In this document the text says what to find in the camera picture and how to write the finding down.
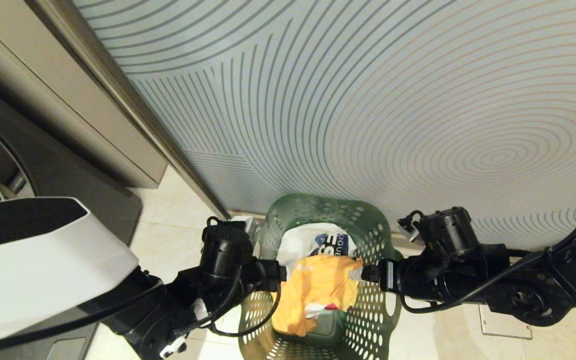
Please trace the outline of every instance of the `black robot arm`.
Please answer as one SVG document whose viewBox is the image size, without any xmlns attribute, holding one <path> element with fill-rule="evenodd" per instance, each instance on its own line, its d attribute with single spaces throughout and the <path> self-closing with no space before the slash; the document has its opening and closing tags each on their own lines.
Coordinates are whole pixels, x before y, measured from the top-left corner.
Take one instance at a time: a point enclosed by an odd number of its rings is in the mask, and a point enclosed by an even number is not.
<svg viewBox="0 0 576 360">
<path fill-rule="evenodd" d="M 418 221 L 412 220 L 415 215 Z M 480 244 L 462 207 L 429 216 L 416 210 L 399 225 L 410 239 L 423 241 L 421 255 L 402 261 L 383 259 L 364 267 L 361 278 L 398 294 L 409 312 L 479 303 L 530 325 L 551 326 L 576 307 L 576 228 L 554 246 L 522 251 L 504 244 Z M 518 257 L 511 264 L 511 258 Z M 410 307 L 405 297 L 428 301 L 430 306 Z"/>
<path fill-rule="evenodd" d="M 176 279 L 130 307 L 102 321 L 114 333 L 128 341 L 142 360 L 160 360 L 186 349 L 188 334 L 208 326 L 219 335 L 231 337 L 244 333 L 224 333 L 215 321 L 236 307 L 252 292 L 278 292 L 281 298 L 286 267 L 276 260 L 260 260 L 252 255 L 252 245 L 243 221 L 208 219 L 201 239 L 200 265 L 179 271 Z M 112 305 L 131 299 L 161 281 L 137 268 L 112 291 L 78 307 L 96 314 Z M 272 316 L 276 306 L 270 310 Z"/>
</svg>

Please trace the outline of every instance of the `plastic basket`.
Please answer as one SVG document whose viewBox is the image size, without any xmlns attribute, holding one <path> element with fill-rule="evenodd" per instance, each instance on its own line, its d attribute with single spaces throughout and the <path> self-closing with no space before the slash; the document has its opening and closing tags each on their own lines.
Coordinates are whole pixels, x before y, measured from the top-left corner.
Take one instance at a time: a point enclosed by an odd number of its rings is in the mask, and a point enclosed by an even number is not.
<svg viewBox="0 0 576 360">
<path fill-rule="evenodd" d="M 260 258 L 275 259 L 284 233 L 302 224 L 334 223 L 345 229 L 357 245 L 356 255 L 364 265 L 383 258 L 401 260 L 391 244 L 391 229 L 384 214 L 369 203 L 338 200 L 309 194 L 289 194 L 268 210 L 265 224 L 253 237 Z M 386 360 L 391 333 L 401 306 L 386 311 L 386 296 L 378 285 L 360 282 L 355 306 L 345 319 L 337 338 L 322 339 L 317 345 L 294 341 L 273 330 L 268 321 L 256 332 L 239 338 L 246 360 Z M 257 325 L 272 307 L 268 292 L 254 292 L 242 303 L 239 330 Z"/>
</svg>

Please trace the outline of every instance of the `concentric circle pattern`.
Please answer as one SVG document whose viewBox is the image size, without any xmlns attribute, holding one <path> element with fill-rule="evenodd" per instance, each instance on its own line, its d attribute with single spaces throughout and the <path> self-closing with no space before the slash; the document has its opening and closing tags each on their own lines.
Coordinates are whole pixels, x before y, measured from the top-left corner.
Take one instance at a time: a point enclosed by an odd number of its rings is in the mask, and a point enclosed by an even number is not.
<svg viewBox="0 0 576 360">
<path fill-rule="evenodd" d="M 460 205 L 522 249 L 576 225 L 576 1 L 75 3 L 228 208 Z"/>
</svg>

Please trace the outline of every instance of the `clothing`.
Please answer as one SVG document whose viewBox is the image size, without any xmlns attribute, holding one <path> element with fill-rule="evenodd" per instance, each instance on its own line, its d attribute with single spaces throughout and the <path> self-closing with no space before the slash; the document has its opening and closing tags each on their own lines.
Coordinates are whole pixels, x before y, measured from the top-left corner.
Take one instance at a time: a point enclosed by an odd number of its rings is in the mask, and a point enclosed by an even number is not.
<svg viewBox="0 0 576 360">
<path fill-rule="evenodd" d="M 291 228 L 281 237 L 276 260 L 281 265 L 313 255 L 355 256 L 350 235 L 334 223 L 307 223 Z"/>
<path fill-rule="evenodd" d="M 275 331 L 305 337 L 317 328 L 317 320 L 307 318 L 313 303 L 334 305 L 347 311 L 357 300 L 357 280 L 348 277 L 362 260 L 348 256 L 314 255 L 295 262 L 290 279 L 281 284 L 281 300 L 272 315 Z"/>
</svg>

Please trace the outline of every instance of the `white cloth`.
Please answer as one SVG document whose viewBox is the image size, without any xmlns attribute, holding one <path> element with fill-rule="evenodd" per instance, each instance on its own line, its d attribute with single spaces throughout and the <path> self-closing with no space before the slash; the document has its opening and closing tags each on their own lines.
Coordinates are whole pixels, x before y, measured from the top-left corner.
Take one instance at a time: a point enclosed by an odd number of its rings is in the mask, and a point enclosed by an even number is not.
<svg viewBox="0 0 576 360">
<path fill-rule="evenodd" d="M 356 250 L 350 235 L 334 223 L 307 223 L 283 234 L 276 260 L 280 265 L 290 266 L 299 259 L 317 254 L 353 258 Z"/>
<path fill-rule="evenodd" d="M 322 303 L 318 302 L 311 302 L 303 308 L 303 311 L 306 315 L 306 319 L 319 319 L 320 313 L 324 310 L 339 310 L 334 303 L 329 305 L 323 305 Z"/>
</svg>

